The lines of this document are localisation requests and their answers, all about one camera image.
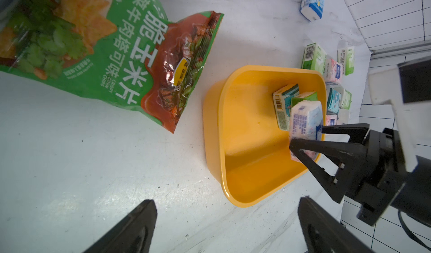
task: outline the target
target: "barcode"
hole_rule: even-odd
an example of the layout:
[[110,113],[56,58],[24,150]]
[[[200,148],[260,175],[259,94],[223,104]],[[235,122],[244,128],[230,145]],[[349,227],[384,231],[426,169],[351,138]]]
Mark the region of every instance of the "barcode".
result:
[[346,57],[346,51],[343,50],[340,54],[340,63],[344,65],[344,59]]
[[277,105],[277,109],[283,110],[283,105],[281,105],[281,96],[280,95],[275,96],[275,104]]
[[278,116],[278,124],[280,125],[280,129],[287,131],[288,124],[286,122],[286,117],[284,116],[284,112],[277,112]]
[[309,45],[309,46],[307,46],[307,49],[305,50],[304,61],[308,61],[308,60],[312,60],[313,59],[314,46],[315,45]]

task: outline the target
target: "small box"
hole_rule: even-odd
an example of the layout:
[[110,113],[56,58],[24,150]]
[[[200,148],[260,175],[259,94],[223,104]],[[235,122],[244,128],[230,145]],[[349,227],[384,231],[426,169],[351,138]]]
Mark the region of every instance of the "small box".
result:
[[344,75],[352,74],[355,65],[355,47],[338,49],[337,61],[343,66]]
[[342,86],[335,86],[334,89],[341,94],[340,109],[349,110],[350,104],[352,103],[352,94],[346,89],[344,89]]
[[322,18],[325,0],[302,0],[299,11],[310,21]]
[[[323,129],[323,112],[320,101],[304,100],[292,107],[292,116],[290,117],[289,140],[292,138],[305,140],[321,140]],[[318,153],[315,151],[304,150],[312,160],[317,158]],[[290,152],[292,160],[301,162],[292,151]]]
[[309,100],[309,101],[315,101],[317,100],[317,92],[304,92],[299,94],[298,96],[295,96],[292,98],[292,107],[295,106],[297,103],[303,101],[303,100]]
[[290,110],[292,98],[299,95],[298,84],[288,84],[272,94],[275,112],[277,113],[278,127],[283,131],[289,131]]
[[302,68],[315,70],[323,74],[325,72],[326,52],[317,43],[309,44],[305,48],[302,59]]
[[326,115],[326,126],[334,126],[337,125],[337,115],[329,114]]
[[326,110],[333,114],[337,114],[340,109],[341,94],[331,87],[327,87],[328,101],[326,103]]
[[340,109],[337,115],[337,125],[345,125],[349,123],[350,110]]
[[332,85],[341,84],[341,78],[343,76],[342,67],[340,63],[333,60],[330,56],[327,56],[325,73],[323,74],[325,83]]

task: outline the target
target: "blue cartoon package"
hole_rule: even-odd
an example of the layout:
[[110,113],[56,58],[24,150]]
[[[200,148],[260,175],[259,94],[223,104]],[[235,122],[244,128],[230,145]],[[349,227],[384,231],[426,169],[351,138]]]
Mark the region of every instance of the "blue cartoon package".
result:
[[322,18],[325,0],[302,0],[300,12],[310,21]]

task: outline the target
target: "green package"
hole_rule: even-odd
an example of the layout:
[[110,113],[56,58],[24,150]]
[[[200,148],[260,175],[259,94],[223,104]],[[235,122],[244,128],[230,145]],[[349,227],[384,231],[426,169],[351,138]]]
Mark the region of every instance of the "green package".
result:
[[0,70],[140,111],[174,132],[223,14],[172,23],[159,0],[18,0]]
[[317,43],[309,44],[305,48],[302,68],[325,72],[326,52]]
[[337,62],[342,64],[344,75],[352,74],[355,65],[355,47],[350,46],[338,49]]
[[352,103],[352,93],[348,90],[344,89],[342,86],[334,86],[333,87],[338,93],[340,93],[340,108],[341,109],[350,109],[350,104]]
[[296,97],[292,98],[292,108],[299,102],[303,101],[303,100],[309,100],[309,101],[315,101],[317,100],[317,92],[313,91],[313,92],[304,92],[299,94]]

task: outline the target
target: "packaged item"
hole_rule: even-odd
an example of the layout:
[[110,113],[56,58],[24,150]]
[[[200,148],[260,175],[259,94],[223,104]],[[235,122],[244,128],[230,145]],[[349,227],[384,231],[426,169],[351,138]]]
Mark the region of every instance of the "packaged item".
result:
[[272,94],[275,112],[277,113],[278,127],[283,131],[289,131],[290,110],[292,97],[299,95],[298,84],[288,84]]
[[333,88],[328,88],[327,95],[328,101],[326,105],[326,110],[331,113],[337,114],[338,110],[340,109],[341,94]]
[[159,0],[19,0],[0,33],[0,70],[140,111],[170,132],[223,14],[178,23]]
[[[292,107],[290,116],[289,138],[306,140],[321,140],[323,128],[323,112],[320,101],[303,100]],[[304,150],[310,158],[315,160],[318,153]],[[292,160],[301,162],[292,152]]]
[[325,71],[326,52],[317,43],[307,45],[302,60],[302,68],[315,70],[321,74]]
[[292,107],[295,106],[297,103],[303,101],[303,100],[310,100],[314,101],[317,100],[317,92],[304,92],[299,94],[298,96],[295,96],[292,98]]
[[352,94],[344,89],[342,86],[333,87],[338,93],[341,94],[340,99],[340,109],[350,109],[350,104],[352,103]]
[[337,115],[328,114],[326,115],[326,126],[334,126],[337,125]]
[[350,110],[340,109],[337,114],[337,125],[345,125],[349,123]]
[[343,76],[341,73],[342,65],[333,60],[330,56],[327,56],[325,73],[323,74],[325,83],[333,85],[341,84],[341,78]]
[[343,66],[343,74],[353,73],[355,65],[355,47],[340,48],[337,52],[337,61]]
[[300,12],[310,21],[322,18],[325,0],[302,0]]

